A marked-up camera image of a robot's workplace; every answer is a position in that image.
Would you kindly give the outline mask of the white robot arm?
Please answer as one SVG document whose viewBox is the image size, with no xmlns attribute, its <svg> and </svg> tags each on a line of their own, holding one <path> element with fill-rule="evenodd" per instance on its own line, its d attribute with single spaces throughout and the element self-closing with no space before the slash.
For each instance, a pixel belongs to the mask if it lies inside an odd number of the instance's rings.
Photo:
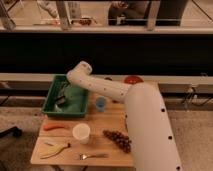
<svg viewBox="0 0 213 171">
<path fill-rule="evenodd" d="M 147 82 L 128 84 L 91 76 L 81 61 L 67 72 L 67 80 L 124 104 L 136 171 L 183 171 L 167 109 L 159 88 Z"/>
</svg>

